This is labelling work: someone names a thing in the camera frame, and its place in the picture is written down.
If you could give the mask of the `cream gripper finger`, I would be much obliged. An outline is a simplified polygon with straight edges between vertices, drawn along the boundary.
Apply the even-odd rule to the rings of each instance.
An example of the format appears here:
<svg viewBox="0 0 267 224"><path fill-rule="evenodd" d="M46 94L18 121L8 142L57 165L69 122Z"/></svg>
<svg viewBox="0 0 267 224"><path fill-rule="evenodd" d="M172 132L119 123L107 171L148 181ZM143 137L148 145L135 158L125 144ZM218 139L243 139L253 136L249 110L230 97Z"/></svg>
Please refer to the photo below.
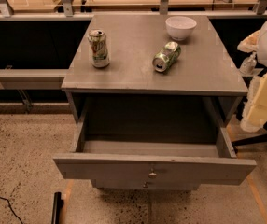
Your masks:
<svg viewBox="0 0 267 224"><path fill-rule="evenodd" d="M254 33L246 37L238 44L237 49L246 53L256 51L258 49L259 34L260 30L255 31Z"/></svg>
<svg viewBox="0 0 267 224"><path fill-rule="evenodd" d="M249 85L241 128L246 132L256 132L267 122L267 73L254 76Z"/></svg>

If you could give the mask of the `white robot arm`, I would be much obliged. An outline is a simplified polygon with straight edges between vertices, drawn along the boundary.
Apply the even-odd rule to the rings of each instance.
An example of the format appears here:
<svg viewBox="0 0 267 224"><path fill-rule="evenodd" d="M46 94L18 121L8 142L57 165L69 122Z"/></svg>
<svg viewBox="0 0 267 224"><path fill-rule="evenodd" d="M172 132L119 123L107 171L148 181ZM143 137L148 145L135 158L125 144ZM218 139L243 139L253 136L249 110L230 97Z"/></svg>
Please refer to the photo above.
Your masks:
<svg viewBox="0 0 267 224"><path fill-rule="evenodd" d="M242 52L254 51L258 63L267 67L267 21L261 28L242 40L237 49ZM241 128L246 132L256 132L267 122L267 72L262 76L254 76L249 85Z"/></svg>

